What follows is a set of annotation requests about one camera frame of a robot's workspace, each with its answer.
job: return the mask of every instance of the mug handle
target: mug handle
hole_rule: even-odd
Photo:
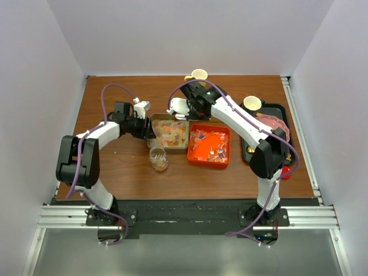
[[[184,77],[184,81],[186,82],[186,81],[189,81],[190,79],[193,79],[193,77],[192,76],[185,76]]]

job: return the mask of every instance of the black tray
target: black tray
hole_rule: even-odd
[[[275,116],[279,119],[282,119],[282,121],[284,121],[286,126],[289,128],[288,115],[286,115],[286,109],[283,105],[280,105],[279,103],[264,103],[263,106],[260,108],[259,113]],[[290,135],[289,144],[294,147],[291,131],[289,135]],[[249,163],[252,158],[252,154],[247,152],[247,147],[249,146],[249,144],[244,139],[242,139],[242,144],[243,144],[244,159]],[[287,149],[286,153],[291,154],[292,160],[291,161],[285,160],[285,165],[294,164],[295,162],[294,153],[293,152],[290,153],[289,149]]]

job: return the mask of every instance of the brown tabletop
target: brown tabletop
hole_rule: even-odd
[[[288,180],[281,181],[281,197],[312,197],[313,191],[302,157],[295,126],[279,76],[210,76],[209,81],[221,86],[235,102],[255,95],[269,103],[280,103],[287,109],[295,148],[301,156],[299,169]],[[148,114],[165,113],[171,91],[183,82],[183,76],[117,76],[89,77],[80,106],[74,134],[96,126],[102,119],[101,90],[114,82],[131,89],[141,101],[150,101]],[[184,97],[180,91],[176,97]],[[105,93],[106,110],[114,109],[115,101],[132,102],[123,89],[109,87]],[[147,142],[127,134],[112,141],[100,152],[100,179],[117,199],[157,198],[256,198],[256,175],[243,159],[240,136],[231,138],[231,161],[223,170],[191,166],[186,154],[169,155],[169,167],[157,173],[150,165]],[[57,199],[66,197],[68,187],[61,183]]]

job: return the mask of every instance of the pink plate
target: pink plate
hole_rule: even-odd
[[[261,115],[259,117],[256,117],[256,119],[265,125],[268,125],[272,129],[282,128],[283,131],[286,132],[286,141],[290,141],[290,132],[289,128],[286,126],[285,122],[280,120],[279,118],[271,115]]]

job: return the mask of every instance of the clear glass cup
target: clear glass cup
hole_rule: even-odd
[[[167,169],[168,161],[166,160],[166,152],[162,147],[151,148],[149,152],[149,159],[152,167],[156,171],[164,171]]]

